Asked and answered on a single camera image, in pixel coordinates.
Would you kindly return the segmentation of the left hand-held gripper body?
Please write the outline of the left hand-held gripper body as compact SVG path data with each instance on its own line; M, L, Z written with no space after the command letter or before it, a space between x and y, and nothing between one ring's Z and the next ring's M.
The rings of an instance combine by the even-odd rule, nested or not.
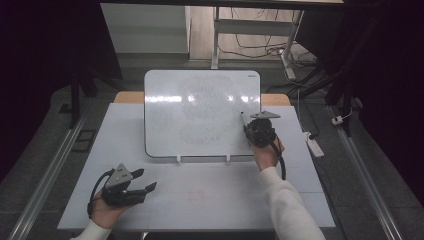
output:
M123 163L119 164L102 188L102 199L109 206L130 206L143 203L147 195L143 190L128 190L133 178Z

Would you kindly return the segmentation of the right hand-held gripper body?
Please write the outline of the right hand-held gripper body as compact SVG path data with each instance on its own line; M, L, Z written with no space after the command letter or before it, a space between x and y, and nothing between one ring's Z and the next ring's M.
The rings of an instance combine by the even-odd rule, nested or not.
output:
M251 118L252 121L256 119L259 122L259 127L252 129L254 135L253 145L263 148L271 144L277 136L275 129L272 127L271 119L280 118L280 115L262 111L251 115Z

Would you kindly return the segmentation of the white whiteboard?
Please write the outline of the white whiteboard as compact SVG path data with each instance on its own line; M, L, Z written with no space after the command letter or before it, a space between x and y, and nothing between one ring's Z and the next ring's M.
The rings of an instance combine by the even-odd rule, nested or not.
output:
M144 77L151 157L249 155L243 119L261 110L251 70L150 70Z

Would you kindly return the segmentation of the person's right hand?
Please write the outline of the person's right hand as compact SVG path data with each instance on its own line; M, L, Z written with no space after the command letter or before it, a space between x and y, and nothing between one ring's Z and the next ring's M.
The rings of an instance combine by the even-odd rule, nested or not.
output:
M276 138L274 140L274 145L277 147L280 153L282 153L285 150L285 147L283 146L279 138ZM277 154L271 145L268 145L264 148L252 146L252 149L253 149L255 162L260 171L263 171L269 167L277 166L279 162L278 158L280 156L280 153Z

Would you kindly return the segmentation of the person's left hand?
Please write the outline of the person's left hand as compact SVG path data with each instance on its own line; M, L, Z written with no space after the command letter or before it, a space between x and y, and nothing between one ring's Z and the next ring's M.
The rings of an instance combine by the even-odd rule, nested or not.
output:
M99 191L95 194L92 202L91 220L103 229L112 229L120 216L130 208L132 208L132 205L124 207L107 205L102 199L102 192Z

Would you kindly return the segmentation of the white power strip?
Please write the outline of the white power strip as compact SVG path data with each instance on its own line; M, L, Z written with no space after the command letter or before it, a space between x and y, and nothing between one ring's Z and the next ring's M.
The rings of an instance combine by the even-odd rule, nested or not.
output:
M310 132L304 132L303 136L312 155L316 158L323 157L324 152L322 151L317 141L315 139L312 139L312 134Z

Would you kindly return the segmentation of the black metal stand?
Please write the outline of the black metal stand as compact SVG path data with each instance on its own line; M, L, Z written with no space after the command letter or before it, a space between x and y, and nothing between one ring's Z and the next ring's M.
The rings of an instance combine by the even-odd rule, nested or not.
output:
M318 80L311 83L311 80L323 71L324 68L322 66L316 66L304 78L299 81L293 81L292 84L296 90L302 88L302 91L299 93L300 98L309 96L329 86L330 89L324 97L325 103L328 106L334 106L339 101L342 101L341 123L339 123L339 126L342 127L342 130L348 137L351 137L350 116L352 114L353 79L349 76L350 69L342 67L337 72L330 75L324 74Z
M73 129L76 126L81 116L80 91L83 91L87 97L96 97L98 94L98 88L94 83L95 77L96 70L92 67L80 67L71 75L71 105L60 109L61 113L71 114L70 129Z

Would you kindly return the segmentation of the grey cabinet panel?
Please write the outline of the grey cabinet panel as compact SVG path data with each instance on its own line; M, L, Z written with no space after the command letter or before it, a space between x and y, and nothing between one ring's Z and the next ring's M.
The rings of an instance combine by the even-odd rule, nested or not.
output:
M101 3L117 53L187 54L186 7Z

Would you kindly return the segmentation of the aluminium floor rail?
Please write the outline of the aluminium floor rail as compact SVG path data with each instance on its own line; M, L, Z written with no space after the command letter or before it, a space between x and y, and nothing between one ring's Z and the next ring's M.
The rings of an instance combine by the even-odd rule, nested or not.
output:
M347 151L364 191L373 207L380 225L388 240L404 240L401 231L395 222L389 207L378 190L372 175L368 171L354 141L349 137L341 125L335 125L341 142Z
M84 101L80 118L76 121L73 127L66 132L65 138L62 140L53 159L50 161L46 171L27 202L7 240L26 240L28 237L54 183L56 182L65 160L67 159L72 146L82 129L82 126L87 120L88 112L92 109L93 102L94 100L92 98Z

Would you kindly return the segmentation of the white metal desk frame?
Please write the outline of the white metal desk frame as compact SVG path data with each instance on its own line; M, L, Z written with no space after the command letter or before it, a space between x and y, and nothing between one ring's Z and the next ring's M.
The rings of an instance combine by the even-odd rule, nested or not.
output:
M217 69L219 63L218 43L220 34L234 35L261 35L286 37L287 42L282 50L277 51L277 55L282 61L286 77L292 81L296 79L293 68L290 66L289 55L294 44L295 37L300 26L303 10L293 10L291 21L268 21L268 20L247 20L247 19L225 19L220 17L220 7L213 8L213 51L211 57L211 68Z

